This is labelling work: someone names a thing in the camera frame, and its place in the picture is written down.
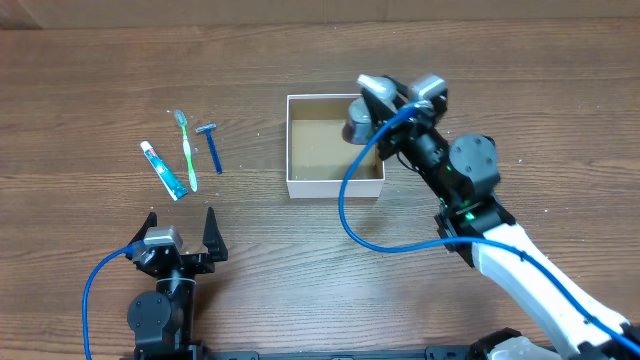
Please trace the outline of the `teal toothpaste tube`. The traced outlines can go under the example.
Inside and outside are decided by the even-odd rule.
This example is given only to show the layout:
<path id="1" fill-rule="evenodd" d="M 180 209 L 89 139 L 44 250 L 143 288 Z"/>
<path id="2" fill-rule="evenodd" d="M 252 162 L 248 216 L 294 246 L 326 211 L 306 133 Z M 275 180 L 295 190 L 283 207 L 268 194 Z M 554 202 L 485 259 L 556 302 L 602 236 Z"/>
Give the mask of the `teal toothpaste tube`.
<path id="1" fill-rule="evenodd" d="M 188 193 L 187 189 L 156 153 L 153 146 L 148 141 L 142 141 L 140 147 L 171 199 L 177 201 L 184 197 Z"/>

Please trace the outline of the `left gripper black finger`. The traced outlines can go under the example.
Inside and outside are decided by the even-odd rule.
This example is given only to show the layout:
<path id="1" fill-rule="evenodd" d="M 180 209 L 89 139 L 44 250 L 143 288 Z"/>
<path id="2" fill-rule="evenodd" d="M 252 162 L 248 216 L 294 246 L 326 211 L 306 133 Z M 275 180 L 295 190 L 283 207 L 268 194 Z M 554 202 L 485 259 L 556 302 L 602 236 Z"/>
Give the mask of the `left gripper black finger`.
<path id="1" fill-rule="evenodd" d="M 228 260 L 228 249 L 218 228 L 215 212 L 212 207 L 207 209 L 202 243 L 207 248 L 208 255 L 212 262 Z"/>
<path id="2" fill-rule="evenodd" d="M 157 214 L 155 212 L 150 212 L 146 220 L 143 222 L 141 228 L 134 235 L 133 242 L 137 243 L 142 241 L 145 238 L 148 230 L 156 226 L 157 226 Z"/>

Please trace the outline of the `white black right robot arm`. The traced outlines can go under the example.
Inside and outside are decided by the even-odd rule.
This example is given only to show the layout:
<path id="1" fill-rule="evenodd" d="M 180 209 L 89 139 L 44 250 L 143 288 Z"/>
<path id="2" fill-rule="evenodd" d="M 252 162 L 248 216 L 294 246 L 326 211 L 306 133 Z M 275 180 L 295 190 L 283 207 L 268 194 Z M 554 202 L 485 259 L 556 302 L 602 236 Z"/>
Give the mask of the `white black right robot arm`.
<path id="1" fill-rule="evenodd" d="M 500 202 L 493 139 L 447 141 L 436 125 L 448 86 L 430 74 L 404 85 L 360 75 L 351 115 L 356 139 L 380 158 L 402 154 L 441 202 L 440 244 L 505 290 L 542 329 L 563 359 L 636 359 L 639 329 L 582 290 L 556 267 Z"/>

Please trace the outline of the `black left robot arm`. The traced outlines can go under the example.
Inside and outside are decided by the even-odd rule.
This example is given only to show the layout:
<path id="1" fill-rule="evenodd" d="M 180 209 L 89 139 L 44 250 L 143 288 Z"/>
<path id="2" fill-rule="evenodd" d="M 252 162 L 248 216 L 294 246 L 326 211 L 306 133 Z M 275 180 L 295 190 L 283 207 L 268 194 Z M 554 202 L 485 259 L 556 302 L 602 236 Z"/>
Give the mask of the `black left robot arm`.
<path id="1" fill-rule="evenodd" d="M 212 274 L 228 259 L 213 208 L 207 209 L 204 252 L 185 254 L 173 226 L 160 227 L 150 213 L 130 241 L 126 255 L 136 268 L 155 279 L 155 289 L 129 305 L 127 321 L 135 335 L 135 359 L 211 359 L 209 348 L 192 338 L 196 277 Z"/>

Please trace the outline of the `clear soap pump bottle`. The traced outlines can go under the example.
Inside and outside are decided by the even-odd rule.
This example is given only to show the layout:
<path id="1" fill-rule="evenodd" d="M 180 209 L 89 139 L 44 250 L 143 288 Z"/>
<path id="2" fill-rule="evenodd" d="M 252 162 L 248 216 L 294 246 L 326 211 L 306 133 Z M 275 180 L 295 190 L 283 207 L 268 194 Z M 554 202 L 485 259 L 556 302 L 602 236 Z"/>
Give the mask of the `clear soap pump bottle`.
<path id="1" fill-rule="evenodd" d="M 360 74 L 357 84 L 361 96 L 348 107 L 348 117 L 342 130 L 343 139 L 354 145 L 364 145 L 382 121 L 397 113 L 394 100 L 397 86 L 387 77 Z"/>

